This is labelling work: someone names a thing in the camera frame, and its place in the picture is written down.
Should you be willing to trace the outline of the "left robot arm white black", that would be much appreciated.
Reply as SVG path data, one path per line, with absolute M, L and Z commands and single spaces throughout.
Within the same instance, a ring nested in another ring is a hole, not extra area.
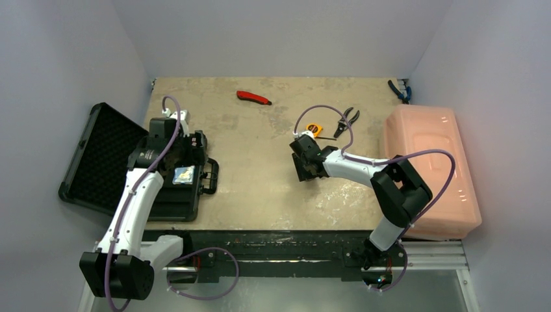
M 191 133 L 185 114 L 153 118 L 149 133 L 138 142 L 127 163 L 124 189 L 114 217 L 96 251 L 79 261 L 96 297 L 146 299 L 155 273 L 170 261 L 185 266 L 194 249 L 177 235 L 162 235 L 142 246 L 152 208 L 163 187 L 176 203 L 195 208 L 209 158 L 206 137 Z

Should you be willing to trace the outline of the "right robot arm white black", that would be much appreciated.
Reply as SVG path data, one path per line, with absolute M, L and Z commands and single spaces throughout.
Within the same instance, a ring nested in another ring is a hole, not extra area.
M 307 134 L 290 143 L 292 159 L 300 181 L 334 177 L 370 187 L 383 217 L 368 238 L 366 259 L 379 265 L 388 259 L 390 247 L 433 199 L 428 185 L 407 159 L 391 160 L 360 157 L 347 159 L 335 146 L 320 148 Z

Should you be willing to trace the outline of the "black poker set case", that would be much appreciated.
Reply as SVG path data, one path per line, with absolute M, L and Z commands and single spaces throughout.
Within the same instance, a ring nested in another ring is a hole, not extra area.
M 150 121 L 152 133 L 106 103 L 91 108 L 67 174 L 58 189 L 59 198 L 113 216 L 127 186 L 126 174 L 132 153 L 146 152 L 151 138 L 162 149 L 170 139 L 174 123 L 162 125 L 160 118 Z M 208 158 L 205 166 L 195 166 L 193 184 L 173 185 L 170 151 L 159 163 L 163 186 L 149 214 L 150 221 L 191 222 L 198 215 L 199 197 L 214 194 L 219 165 Z

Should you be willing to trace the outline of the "blue playing card deck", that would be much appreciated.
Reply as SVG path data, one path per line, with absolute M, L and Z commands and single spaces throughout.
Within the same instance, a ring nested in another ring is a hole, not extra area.
M 191 185 L 193 184 L 195 166 L 184 166 L 174 169 L 172 179 L 173 185 Z

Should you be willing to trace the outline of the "yellow tape measure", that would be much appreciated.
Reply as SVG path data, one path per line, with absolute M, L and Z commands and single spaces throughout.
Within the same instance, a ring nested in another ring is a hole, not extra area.
M 321 136 L 320 133 L 322 132 L 323 130 L 323 127 L 321 127 L 320 125 L 316 124 L 316 123 L 310 123 L 307 125 L 306 127 L 306 130 L 311 132 L 313 134 L 313 137 L 315 139 L 320 139 L 320 140 L 336 140 L 336 138 L 333 138 L 333 137 L 326 137 L 326 136 Z

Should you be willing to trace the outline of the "red utility knife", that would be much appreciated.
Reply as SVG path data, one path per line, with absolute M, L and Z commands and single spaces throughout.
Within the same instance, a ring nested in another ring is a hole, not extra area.
M 251 92 L 237 90 L 236 96 L 239 100 L 242 100 L 242 101 L 250 101 L 260 105 L 268 105 L 268 106 L 272 105 L 272 102 L 269 99 Z

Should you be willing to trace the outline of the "black handled pliers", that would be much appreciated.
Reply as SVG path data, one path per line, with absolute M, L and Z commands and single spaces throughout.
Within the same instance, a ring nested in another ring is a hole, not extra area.
M 359 119 L 360 110 L 356 110 L 355 114 L 352 117 L 349 117 L 350 113 L 353 110 L 354 110 L 354 107 L 349 107 L 344 111 L 343 113 L 344 117 L 338 121 L 337 128 L 333 134 L 333 138 L 340 137 L 341 134 L 343 134 L 343 132 L 345 132 L 349 128 L 349 125 L 352 125 Z

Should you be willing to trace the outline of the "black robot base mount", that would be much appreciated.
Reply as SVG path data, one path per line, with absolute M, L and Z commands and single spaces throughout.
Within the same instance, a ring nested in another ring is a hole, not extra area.
M 174 283 L 217 283 L 220 278 L 338 278 L 387 287 L 407 264 L 403 246 L 368 246 L 365 230 L 147 230 L 143 243 L 162 235 L 183 238 L 187 260 L 166 269 Z

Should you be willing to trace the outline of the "blue handled pliers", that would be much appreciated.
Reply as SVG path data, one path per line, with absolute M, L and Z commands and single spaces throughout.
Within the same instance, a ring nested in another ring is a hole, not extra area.
M 394 83 L 391 80 L 387 81 L 388 86 L 392 90 L 392 92 L 396 95 L 396 97 L 405 105 L 409 105 L 409 102 L 411 100 L 412 96 L 412 90 L 410 86 L 406 86 L 405 90 L 402 92 L 399 90 Z

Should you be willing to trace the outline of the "aluminium frame rail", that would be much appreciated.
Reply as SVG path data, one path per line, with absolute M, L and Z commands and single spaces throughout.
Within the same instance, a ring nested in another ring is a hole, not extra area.
M 377 273 L 389 277 L 389 282 L 379 289 L 383 292 L 410 271 L 454 271 L 467 311 L 480 310 L 471 285 L 467 258 L 459 241 L 404 242 L 401 246 L 393 246 L 370 265 L 365 264 L 359 244 L 351 239 L 327 242 L 287 240 L 266 244 L 242 241 L 229 243 L 225 249 L 235 256 L 240 278 L 365 280 L 373 292 L 377 291 Z

